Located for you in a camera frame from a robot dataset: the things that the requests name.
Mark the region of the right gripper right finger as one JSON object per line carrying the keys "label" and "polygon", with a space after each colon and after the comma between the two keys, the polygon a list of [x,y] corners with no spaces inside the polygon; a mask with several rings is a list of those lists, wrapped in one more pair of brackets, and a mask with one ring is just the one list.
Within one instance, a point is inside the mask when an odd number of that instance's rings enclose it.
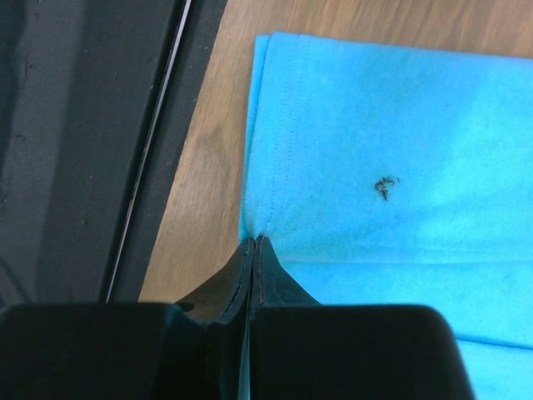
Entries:
{"label": "right gripper right finger", "polygon": [[325,306],[255,242],[250,308],[254,399],[471,399],[455,339],[434,309]]}

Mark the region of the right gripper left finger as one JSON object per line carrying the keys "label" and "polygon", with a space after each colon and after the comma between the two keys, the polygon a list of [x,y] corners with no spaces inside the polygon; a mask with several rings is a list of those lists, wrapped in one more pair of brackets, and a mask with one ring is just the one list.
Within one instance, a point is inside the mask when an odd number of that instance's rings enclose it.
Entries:
{"label": "right gripper left finger", "polygon": [[1,316],[4,399],[238,399],[254,242],[175,303],[25,304]]}

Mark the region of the turquoise t shirt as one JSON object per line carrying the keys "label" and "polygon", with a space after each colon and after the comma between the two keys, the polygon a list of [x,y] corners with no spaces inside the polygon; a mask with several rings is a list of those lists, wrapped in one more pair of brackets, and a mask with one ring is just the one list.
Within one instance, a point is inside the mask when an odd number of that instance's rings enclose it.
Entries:
{"label": "turquoise t shirt", "polygon": [[479,399],[532,396],[532,62],[256,38],[238,237],[326,305],[441,312]]}

